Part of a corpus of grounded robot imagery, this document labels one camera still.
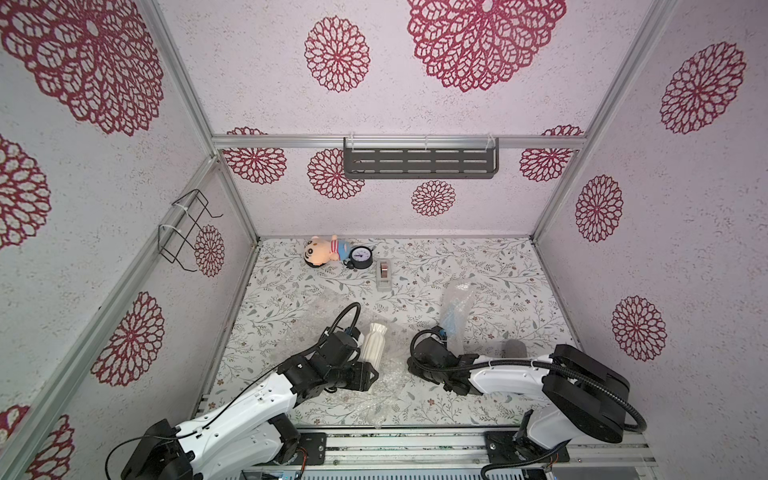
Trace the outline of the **cream ribbed vase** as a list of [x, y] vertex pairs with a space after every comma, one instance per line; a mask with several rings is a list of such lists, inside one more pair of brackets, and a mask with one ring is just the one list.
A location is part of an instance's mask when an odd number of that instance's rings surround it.
[[369, 325], [369, 332], [365, 335], [362, 343], [359, 360], [370, 364], [375, 370], [380, 369], [387, 331], [388, 327], [386, 325], [371, 323]]

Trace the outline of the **bubble wrap sheet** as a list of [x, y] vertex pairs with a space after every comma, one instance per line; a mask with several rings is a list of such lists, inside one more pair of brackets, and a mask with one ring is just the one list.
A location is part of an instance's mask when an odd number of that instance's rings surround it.
[[466, 325], [475, 303], [476, 288], [470, 281], [452, 281], [443, 292], [438, 324], [445, 331], [448, 350], [457, 356], [464, 354]]
[[[317, 339], [322, 329], [331, 325], [341, 311], [355, 301], [349, 295], [322, 289], [309, 297], [299, 318], [299, 339], [303, 345]], [[363, 336], [374, 324], [386, 328], [383, 353], [375, 365], [378, 380], [366, 392], [338, 389], [322, 392], [304, 402], [290, 414], [302, 427], [365, 426], [382, 427], [402, 422], [401, 397], [409, 383], [406, 372], [408, 343], [416, 328], [406, 323], [402, 314], [390, 306], [366, 296], [358, 301], [361, 314], [357, 328]]]

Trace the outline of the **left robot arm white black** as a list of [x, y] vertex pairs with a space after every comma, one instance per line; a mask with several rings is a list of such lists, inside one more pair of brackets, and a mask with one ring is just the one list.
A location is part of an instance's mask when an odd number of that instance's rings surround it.
[[252, 465], [285, 464], [301, 435], [289, 413], [332, 389], [366, 392], [382, 351], [349, 327], [280, 363], [231, 403], [177, 426], [161, 420], [136, 439], [123, 479], [225, 479]]

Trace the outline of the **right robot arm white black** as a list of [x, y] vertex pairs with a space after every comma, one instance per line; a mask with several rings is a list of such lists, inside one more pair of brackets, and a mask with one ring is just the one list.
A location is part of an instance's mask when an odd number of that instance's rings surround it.
[[546, 407], [524, 415], [519, 444], [550, 451], [581, 435], [618, 444], [624, 433], [647, 429], [629, 402], [629, 381], [572, 345], [558, 344], [538, 358], [456, 355], [441, 333], [422, 330], [412, 338], [408, 371], [459, 396], [505, 393], [546, 400]]

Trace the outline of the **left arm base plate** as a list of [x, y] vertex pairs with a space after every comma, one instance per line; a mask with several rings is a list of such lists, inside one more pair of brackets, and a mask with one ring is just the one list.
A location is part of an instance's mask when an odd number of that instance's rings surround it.
[[320, 466], [325, 463], [328, 435], [325, 432], [302, 433], [289, 465]]

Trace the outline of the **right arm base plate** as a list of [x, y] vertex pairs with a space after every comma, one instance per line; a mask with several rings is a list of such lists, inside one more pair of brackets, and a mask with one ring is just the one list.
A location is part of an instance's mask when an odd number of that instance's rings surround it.
[[547, 449], [518, 435], [517, 430], [488, 430], [484, 432], [484, 442], [491, 464], [569, 462], [570, 455], [565, 446], [557, 452]]

